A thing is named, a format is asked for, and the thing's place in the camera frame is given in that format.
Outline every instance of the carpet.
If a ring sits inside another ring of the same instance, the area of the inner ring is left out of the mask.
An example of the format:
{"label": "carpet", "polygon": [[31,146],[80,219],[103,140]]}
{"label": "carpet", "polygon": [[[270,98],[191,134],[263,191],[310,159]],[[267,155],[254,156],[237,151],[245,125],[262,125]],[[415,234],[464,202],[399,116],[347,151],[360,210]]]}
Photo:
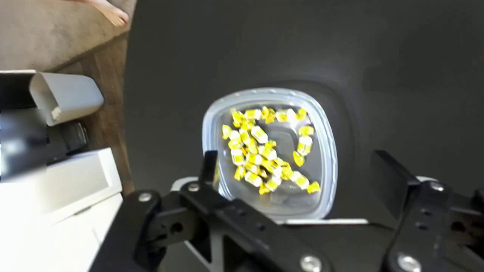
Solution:
{"label": "carpet", "polygon": [[[133,17],[136,0],[109,0]],[[51,71],[129,30],[64,0],[0,0],[0,70]]]}

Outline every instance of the plastic container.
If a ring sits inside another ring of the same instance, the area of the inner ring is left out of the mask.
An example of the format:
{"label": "plastic container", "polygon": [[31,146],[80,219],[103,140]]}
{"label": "plastic container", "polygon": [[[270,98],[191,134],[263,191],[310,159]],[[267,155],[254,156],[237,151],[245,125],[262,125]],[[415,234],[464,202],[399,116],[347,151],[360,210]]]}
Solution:
{"label": "plastic container", "polygon": [[[303,108],[308,118],[295,123],[275,121],[270,124],[258,122],[269,139],[277,142],[277,155],[289,162],[293,170],[304,174],[310,182],[318,181],[320,192],[308,194],[291,181],[283,181],[275,192],[260,195],[258,188],[243,179],[234,178],[233,165],[227,140],[222,139],[222,125],[232,128],[230,109],[244,112],[246,109],[272,107]],[[311,123],[315,129],[311,153],[302,167],[295,165],[292,152],[298,143],[298,129]],[[218,192],[228,199],[240,198],[275,221],[288,219],[317,219],[330,211],[336,192],[338,162],[336,145],[328,118],[321,105],[306,93],[280,88],[260,88],[239,91],[216,100],[203,119],[203,151],[219,151],[220,182]]]}

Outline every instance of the screw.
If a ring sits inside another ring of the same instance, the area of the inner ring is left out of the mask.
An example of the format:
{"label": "screw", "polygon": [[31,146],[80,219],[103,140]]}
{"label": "screw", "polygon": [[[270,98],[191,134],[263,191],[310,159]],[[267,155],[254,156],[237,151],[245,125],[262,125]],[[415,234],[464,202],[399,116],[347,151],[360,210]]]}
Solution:
{"label": "screw", "polygon": [[188,190],[190,192],[196,192],[198,190],[200,190],[200,185],[198,185],[197,183],[193,182],[193,183],[190,183],[190,185],[188,185]]}
{"label": "screw", "polygon": [[439,192],[442,192],[444,190],[444,186],[442,186],[442,184],[440,184],[437,181],[431,181],[430,187],[432,187],[432,189],[439,191]]}
{"label": "screw", "polygon": [[151,194],[150,193],[141,193],[138,197],[138,200],[141,202],[146,202],[151,199]]}
{"label": "screw", "polygon": [[313,255],[304,255],[301,258],[301,268],[305,272],[321,272],[321,260]]}
{"label": "screw", "polygon": [[398,266],[406,272],[422,272],[422,265],[414,257],[400,253],[397,258]]}

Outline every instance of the black surface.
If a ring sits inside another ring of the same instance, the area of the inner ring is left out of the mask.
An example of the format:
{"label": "black surface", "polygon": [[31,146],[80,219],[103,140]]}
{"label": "black surface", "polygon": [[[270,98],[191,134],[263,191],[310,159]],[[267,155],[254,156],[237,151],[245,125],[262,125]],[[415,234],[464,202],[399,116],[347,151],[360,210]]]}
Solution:
{"label": "black surface", "polygon": [[[483,183],[483,14],[475,0],[139,0],[124,98],[135,186],[196,176],[210,104],[275,86],[312,95],[331,122],[330,217],[394,223],[368,186],[374,149],[470,196]],[[191,258],[180,245],[164,264],[195,271]]]}

